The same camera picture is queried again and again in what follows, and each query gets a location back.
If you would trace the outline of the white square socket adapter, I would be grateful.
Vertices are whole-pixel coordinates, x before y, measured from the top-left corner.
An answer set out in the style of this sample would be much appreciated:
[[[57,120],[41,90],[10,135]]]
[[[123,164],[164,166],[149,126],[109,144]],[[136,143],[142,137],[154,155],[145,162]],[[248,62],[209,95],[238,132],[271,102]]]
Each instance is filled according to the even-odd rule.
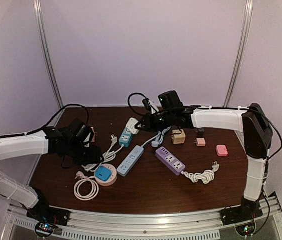
[[[137,135],[139,133],[139,129],[136,128],[136,124],[138,123],[139,121],[134,118],[134,117],[131,117],[127,124],[126,124],[126,128],[133,134],[133,135]]]

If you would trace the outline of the pink cube socket adapter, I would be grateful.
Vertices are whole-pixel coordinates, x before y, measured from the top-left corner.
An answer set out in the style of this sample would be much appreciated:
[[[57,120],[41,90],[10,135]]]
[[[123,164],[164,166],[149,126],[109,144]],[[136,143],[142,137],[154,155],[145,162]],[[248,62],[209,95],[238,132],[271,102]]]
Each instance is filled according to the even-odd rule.
[[[98,136],[98,133],[96,132],[95,128],[93,126],[91,126],[92,132],[93,132],[93,137],[91,139],[92,143],[96,142],[96,137]]]

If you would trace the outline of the teal power strip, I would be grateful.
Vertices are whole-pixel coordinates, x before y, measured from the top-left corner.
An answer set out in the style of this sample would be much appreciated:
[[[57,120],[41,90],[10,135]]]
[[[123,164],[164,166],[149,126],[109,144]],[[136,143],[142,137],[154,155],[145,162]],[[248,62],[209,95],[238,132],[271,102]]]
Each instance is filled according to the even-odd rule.
[[[125,127],[119,138],[119,145],[128,148],[131,144],[133,136],[134,136],[133,133],[128,128]]]

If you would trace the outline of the blue square adapter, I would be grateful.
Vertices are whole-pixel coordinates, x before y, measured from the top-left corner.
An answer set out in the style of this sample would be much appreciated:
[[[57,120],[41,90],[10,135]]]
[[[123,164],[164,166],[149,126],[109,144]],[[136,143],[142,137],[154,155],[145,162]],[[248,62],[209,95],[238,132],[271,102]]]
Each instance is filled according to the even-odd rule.
[[[94,172],[94,176],[97,180],[107,182],[113,176],[112,167],[109,165],[102,165]]]

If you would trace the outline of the beige cube socket adapter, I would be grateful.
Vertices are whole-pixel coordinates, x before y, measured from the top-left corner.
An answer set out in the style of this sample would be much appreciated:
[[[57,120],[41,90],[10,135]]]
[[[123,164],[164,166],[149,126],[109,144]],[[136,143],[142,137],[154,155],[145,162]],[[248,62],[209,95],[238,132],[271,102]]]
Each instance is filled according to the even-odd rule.
[[[186,133],[183,129],[174,129],[170,134],[170,139],[174,145],[182,145],[186,142]]]

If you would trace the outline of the light blue power strip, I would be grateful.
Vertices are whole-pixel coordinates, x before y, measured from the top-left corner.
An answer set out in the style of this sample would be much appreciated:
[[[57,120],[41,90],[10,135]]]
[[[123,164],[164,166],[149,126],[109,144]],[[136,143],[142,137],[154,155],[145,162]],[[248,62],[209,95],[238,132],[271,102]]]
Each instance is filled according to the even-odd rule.
[[[138,160],[143,155],[145,149],[142,146],[135,146],[134,149],[129,153],[129,155],[123,160],[123,162],[117,168],[118,175],[126,177],[133,166],[138,162]]]

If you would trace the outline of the purple usb power strip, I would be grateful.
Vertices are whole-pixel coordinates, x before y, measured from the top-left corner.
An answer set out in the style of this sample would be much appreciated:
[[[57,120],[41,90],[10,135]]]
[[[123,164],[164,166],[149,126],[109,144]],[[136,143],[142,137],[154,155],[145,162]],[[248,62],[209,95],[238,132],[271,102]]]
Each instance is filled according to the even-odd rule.
[[[165,147],[158,148],[155,156],[176,176],[179,176],[186,168],[186,165]]]

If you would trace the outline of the dark blue usb charger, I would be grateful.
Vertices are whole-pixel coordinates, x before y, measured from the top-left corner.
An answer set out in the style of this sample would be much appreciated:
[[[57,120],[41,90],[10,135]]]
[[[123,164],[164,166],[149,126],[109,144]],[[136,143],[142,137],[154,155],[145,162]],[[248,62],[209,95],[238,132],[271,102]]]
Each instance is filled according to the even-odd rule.
[[[195,129],[195,132],[196,132],[196,136],[197,136],[198,138],[203,138],[206,131],[205,131],[204,128],[196,128],[196,129]]]

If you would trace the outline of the small pink charger plug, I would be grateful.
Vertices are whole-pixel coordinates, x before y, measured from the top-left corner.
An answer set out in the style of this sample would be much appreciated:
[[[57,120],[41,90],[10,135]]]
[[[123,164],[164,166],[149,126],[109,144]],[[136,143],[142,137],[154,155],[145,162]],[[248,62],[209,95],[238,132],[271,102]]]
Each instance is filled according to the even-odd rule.
[[[205,147],[206,146],[206,140],[205,138],[196,138],[196,140],[194,141],[195,145],[199,148],[199,147]]]

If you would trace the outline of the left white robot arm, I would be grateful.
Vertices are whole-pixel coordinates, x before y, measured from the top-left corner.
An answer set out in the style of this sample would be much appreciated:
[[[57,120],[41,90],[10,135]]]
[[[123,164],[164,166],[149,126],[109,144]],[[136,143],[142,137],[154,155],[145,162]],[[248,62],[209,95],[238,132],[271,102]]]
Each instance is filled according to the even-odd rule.
[[[100,164],[104,156],[100,147],[92,145],[94,132],[85,125],[74,129],[45,127],[36,133],[0,136],[0,161],[30,155],[70,157],[74,165]],[[12,199],[33,213],[42,222],[53,218],[47,199],[38,190],[25,186],[0,171],[0,195]]]

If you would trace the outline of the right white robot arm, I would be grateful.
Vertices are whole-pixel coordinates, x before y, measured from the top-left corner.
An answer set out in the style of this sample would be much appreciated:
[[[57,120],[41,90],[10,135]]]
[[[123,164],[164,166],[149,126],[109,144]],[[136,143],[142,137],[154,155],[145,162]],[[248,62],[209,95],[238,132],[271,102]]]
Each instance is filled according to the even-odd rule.
[[[261,196],[273,138],[273,127],[259,104],[248,107],[222,108],[178,106],[147,113],[134,124],[138,130],[160,132],[168,127],[182,129],[222,129],[243,135],[243,147],[248,159],[246,187],[243,198],[247,201],[237,210],[240,220],[249,220],[256,212]]]

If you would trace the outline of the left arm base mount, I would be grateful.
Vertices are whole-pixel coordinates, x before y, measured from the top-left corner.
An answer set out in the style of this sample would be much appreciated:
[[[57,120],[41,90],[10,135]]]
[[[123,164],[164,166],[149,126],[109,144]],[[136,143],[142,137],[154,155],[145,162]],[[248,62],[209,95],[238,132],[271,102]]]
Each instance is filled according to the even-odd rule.
[[[26,208],[26,216],[53,226],[67,226],[70,211],[38,203],[33,208]]]

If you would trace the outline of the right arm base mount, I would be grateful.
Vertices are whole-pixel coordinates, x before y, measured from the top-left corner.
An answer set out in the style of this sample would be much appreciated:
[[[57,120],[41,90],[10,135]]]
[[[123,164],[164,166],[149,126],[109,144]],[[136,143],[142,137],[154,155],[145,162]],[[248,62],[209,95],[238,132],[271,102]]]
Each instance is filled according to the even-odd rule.
[[[224,226],[238,224],[242,222],[250,222],[253,218],[263,216],[263,211],[260,205],[256,207],[256,210],[251,211],[239,206],[228,206],[220,211],[220,217]]]

